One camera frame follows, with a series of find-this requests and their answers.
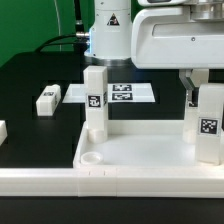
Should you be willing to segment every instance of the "white rectangular block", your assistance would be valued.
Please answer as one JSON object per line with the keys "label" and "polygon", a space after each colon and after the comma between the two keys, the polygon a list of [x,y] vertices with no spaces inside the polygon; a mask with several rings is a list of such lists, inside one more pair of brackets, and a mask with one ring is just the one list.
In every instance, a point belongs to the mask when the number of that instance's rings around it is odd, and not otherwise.
{"label": "white rectangular block", "polygon": [[5,121],[0,121],[0,145],[4,142],[7,137],[7,130]]}
{"label": "white rectangular block", "polygon": [[88,139],[102,143],[107,139],[108,99],[107,68],[89,66],[84,70],[86,123]]}
{"label": "white rectangular block", "polygon": [[36,102],[38,116],[52,116],[60,99],[60,86],[47,86]]}
{"label": "white rectangular block", "polygon": [[198,99],[196,156],[201,162],[220,164],[224,85],[203,84]]}

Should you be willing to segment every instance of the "white platform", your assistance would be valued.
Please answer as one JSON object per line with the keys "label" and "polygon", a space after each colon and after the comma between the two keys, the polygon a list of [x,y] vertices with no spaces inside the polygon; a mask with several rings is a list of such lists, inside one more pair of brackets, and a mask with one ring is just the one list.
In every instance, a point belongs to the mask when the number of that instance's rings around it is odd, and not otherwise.
{"label": "white platform", "polygon": [[[113,91],[114,85],[131,85],[131,90],[125,90],[121,88],[120,91]],[[113,99],[113,94],[128,94],[132,93],[132,99]],[[63,103],[85,103],[85,85],[84,84],[70,84],[69,88],[65,94]],[[118,103],[118,102],[155,102],[154,94],[152,91],[152,86],[150,83],[114,83],[108,84],[108,102]]]}
{"label": "white platform", "polygon": [[[84,125],[72,169],[1,169],[0,196],[224,198],[224,165],[195,162],[183,121],[109,121],[108,128],[107,142],[91,144]],[[82,164],[88,152],[102,163]]]}
{"label": "white platform", "polygon": [[[197,163],[182,129],[183,121],[109,121],[108,141],[91,144],[84,125],[74,159],[78,194],[224,197],[224,166]],[[100,153],[103,164],[83,165],[88,152]]]}

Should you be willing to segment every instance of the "black table surface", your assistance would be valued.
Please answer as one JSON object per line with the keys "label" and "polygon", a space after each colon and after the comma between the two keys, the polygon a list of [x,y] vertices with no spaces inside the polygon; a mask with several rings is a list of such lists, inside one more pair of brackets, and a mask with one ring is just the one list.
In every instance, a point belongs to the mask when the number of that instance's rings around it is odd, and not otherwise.
{"label": "black table surface", "polygon": [[[0,147],[0,168],[71,168],[84,104],[59,103],[53,117],[38,117],[35,102],[46,85],[83,83],[88,66],[80,53],[21,53],[0,68],[0,120],[8,138]],[[210,81],[223,82],[223,71]],[[151,83],[155,103],[109,105],[109,119],[184,117],[185,90],[178,70],[108,69],[109,83]],[[223,199],[1,197],[0,223],[223,223]]]}

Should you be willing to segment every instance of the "white pillar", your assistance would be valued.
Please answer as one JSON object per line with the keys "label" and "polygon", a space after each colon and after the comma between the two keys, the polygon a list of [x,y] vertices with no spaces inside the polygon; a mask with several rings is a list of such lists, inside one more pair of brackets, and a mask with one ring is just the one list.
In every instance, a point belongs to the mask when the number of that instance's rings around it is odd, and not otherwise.
{"label": "white pillar", "polygon": [[108,101],[107,68],[89,66],[84,70],[88,139],[93,143],[107,140]]}
{"label": "white pillar", "polygon": [[5,121],[0,121],[0,145],[4,142],[7,137],[7,130]]}
{"label": "white pillar", "polygon": [[196,136],[196,158],[198,161],[215,165],[221,162],[223,105],[223,84],[201,85]]}

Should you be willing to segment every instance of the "green wall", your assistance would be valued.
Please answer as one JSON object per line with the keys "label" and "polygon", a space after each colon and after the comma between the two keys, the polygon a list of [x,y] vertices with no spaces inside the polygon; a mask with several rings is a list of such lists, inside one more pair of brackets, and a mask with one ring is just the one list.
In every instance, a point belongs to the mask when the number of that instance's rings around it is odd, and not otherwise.
{"label": "green wall", "polygon": [[[73,0],[57,0],[62,34],[75,32]],[[85,30],[94,22],[94,0],[80,0]],[[132,18],[139,10],[132,0]],[[33,51],[46,40],[58,36],[54,0],[2,0],[0,5],[0,66],[13,55]],[[47,50],[59,50],[58,47]]]}

